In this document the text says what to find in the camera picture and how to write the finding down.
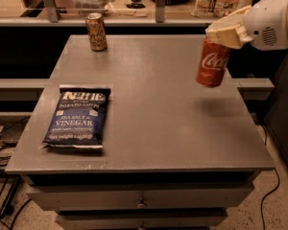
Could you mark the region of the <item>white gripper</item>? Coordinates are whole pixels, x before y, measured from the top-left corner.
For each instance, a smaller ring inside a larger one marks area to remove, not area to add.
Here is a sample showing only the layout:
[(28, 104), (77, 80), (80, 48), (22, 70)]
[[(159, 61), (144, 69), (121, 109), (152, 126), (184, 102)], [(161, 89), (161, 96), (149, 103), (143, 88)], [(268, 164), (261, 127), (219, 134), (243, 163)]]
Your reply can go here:
[[(244, 21), (240, 14), (246, 14)], [(249, 42), (261, 51), (288, 49), (288, 0), (260, 0), (214, 21), (205, 33), (213, 43), (231, 49)]]

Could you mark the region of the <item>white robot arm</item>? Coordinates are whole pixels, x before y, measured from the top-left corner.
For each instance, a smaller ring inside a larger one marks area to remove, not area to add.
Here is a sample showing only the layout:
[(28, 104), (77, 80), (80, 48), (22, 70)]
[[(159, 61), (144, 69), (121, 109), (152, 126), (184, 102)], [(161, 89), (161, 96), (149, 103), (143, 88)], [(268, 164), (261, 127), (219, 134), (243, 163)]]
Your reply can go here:
[(288, 0), (260, 0), (214, 21), (205, 33), (231, 49), (248, 43), (261, 51), (288, 49)]

